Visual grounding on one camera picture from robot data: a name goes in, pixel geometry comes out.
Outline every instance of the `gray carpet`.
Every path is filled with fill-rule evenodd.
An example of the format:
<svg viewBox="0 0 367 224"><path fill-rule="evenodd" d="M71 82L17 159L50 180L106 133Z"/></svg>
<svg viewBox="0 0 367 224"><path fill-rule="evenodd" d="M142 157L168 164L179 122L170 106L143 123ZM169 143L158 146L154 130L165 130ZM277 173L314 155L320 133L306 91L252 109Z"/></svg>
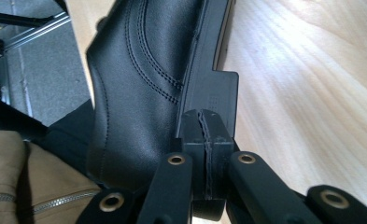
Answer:
<svg viewBox="0 0 367 224"><path fill-rule="evenodd" d="M48 17L62 10L52 0L0 0L0 12ZM9 39L27 28L8 26ZM70 22L9 51L7 68L11 105L50 125L90 98Z"/></svg>

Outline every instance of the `metal ring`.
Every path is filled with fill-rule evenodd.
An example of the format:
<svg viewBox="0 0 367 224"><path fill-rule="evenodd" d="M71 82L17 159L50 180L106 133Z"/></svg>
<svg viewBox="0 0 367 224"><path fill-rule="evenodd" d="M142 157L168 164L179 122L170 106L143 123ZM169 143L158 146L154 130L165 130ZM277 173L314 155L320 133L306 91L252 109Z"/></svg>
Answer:
<svg viewBox="0 0 367 224"><path fill-rule="evenodd" d="M117 200L115 203L108 203L107 200L115 199ZM124 197L120 193L111 193L99 203L99 208L104 212L114 212L117 209L121 208L124 204Z"/></svg>
<svg viewBox="0 0 367 224"><path fill-rule="evenodd" d="M249 154L242 154L238 157L238 160L245 164L251 164L256 162L256 158Z"/></svg>
<svg viewBox="0 0 367 224"><path fill-rule="evenodd" d="M330 198L328 198L328 196L336 197L340 202L331 200ZM325 189L322 192L320 192L320 198L322 199L324 203L330 205L331 207L340 208L340 209L346 209L349 207L349 202L345 197L329 189Z"/></svg>
<svg viewBox="0 0 367 224"><path fill-rule="evenodd" d="M180 165L183 164L186 160L184 159L184 157L182 156L171 156L170 158L168 158L168 162L171 163L172 165Z"/></svg>

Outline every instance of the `shoe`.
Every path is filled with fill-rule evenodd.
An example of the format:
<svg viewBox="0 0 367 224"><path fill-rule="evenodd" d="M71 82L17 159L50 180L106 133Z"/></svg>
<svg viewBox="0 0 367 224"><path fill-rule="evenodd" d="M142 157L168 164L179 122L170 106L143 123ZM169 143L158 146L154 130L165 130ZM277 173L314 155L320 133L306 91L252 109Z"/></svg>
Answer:
<svg viewBox="0 0 367 224"><path fill-rule="evenodd" d="M95 122L87 168L136 190L174 150L180 116L218 112L231 136L238 75L215 71L232 0L122 0L87 51Z"/></svg>

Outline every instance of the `brown fabric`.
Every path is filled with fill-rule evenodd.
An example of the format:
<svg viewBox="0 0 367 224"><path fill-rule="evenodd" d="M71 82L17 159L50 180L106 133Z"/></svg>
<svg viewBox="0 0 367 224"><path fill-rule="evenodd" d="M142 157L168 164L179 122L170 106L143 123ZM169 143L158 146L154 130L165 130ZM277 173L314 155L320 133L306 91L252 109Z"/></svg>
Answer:
<svg viewBox="0 0 367 224"><path fill-rule="evenodd" d="M25 162L24 144L14 132L0 132L0 193L16 196L16 186ZM0 202L0 223L17 223L15 203Z"/></svg>
<svg viewBox="0 0 367 224"><path fill-rule="evenodd" d="M40 203L99 188L87 177L39 146L28 143L27 148L29 158L23 168L17 190L20 223L74 223L91 198L48 209L35 217L28 216L27 211L31 211L32 206Z"/></svg>
<svg viewBox="0 0 367 224"><path fill-rule="evenodd" d="M57 157L14 132L0 131L0 193L17 198L0 202L0 223L75 223L92 197L36 213L33 208L65 196L99 188Z"/></svg>

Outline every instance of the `stitching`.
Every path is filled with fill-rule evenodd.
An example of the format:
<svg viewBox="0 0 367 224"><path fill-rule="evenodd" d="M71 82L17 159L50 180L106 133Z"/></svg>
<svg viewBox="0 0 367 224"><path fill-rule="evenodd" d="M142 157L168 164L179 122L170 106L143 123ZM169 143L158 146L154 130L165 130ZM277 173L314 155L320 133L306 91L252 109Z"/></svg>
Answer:
<svg viewBox="0 0 367 224"><path fill-rule="evenodd" d="M131 40L130 40L130 32L129 32L129 23L130 23L130 15L131 15L131 7L132 4L130 4L128 10L127 10L127 19L125 22L125 39L126 39L126 43L127 43L127 49L128 49L128 53L130 55L130 59L131 62L134 65L134 68L136 69L137 73L139 73L139 75L145 80L145 82L157 93L159 93L161 96L163 96L165 99L167 99L168 101L170 101L171 103L177 105L178 103L178 99L169 95L168 93L166 93L165 91L161 90L158 86L156 86L146 75L145 73L140 69L139 65L136 62L136 58L132 53L132 45L131 45Z"/></svg>
<svg viewBox="0 0 367 224"><path fill-rule="evenodd" d="M152 57L151 52L148 48L148 41L146 39L145 34L145 5L148 3L147 0L143 0L140 4L139 9L139 15L137 18L137 35L139 37L139 44L140 48L142 49L144 55L146 56L146 59L150 63L150 65L156 70L156 72L162 76L165 80L167 80L169 83L171 83L174 87L176 87L178 90L182 90L182 83L174 79L173 77L170 77L166 72L162 70L162 68L158 65L158 63L154 60L154 57Z"/></svg>
<svg viewBox="0 0 367 224"><path fill-rule="evenodd" d="M88 54L88 57L91 59L91 61L93 61L91 54ZM102 180L103 175L104 175L104 170L105 170L106 147L107 147L109 131L110 131L110 128L109 128L110 127L110 112L109 112L109 104L108 104L108 99L107 99L105 82L102 79L102 76L100 76L101 73L99 72L98 67L96 66L95 63L93 64L93 68L95 69L96 73L99 74L98 77L101 80L101 85L105 93L105 102L106 102L106 138L105 138L105 143L104 143L103 150L102 150L101 171L99 174L99 178Z"/></svg>

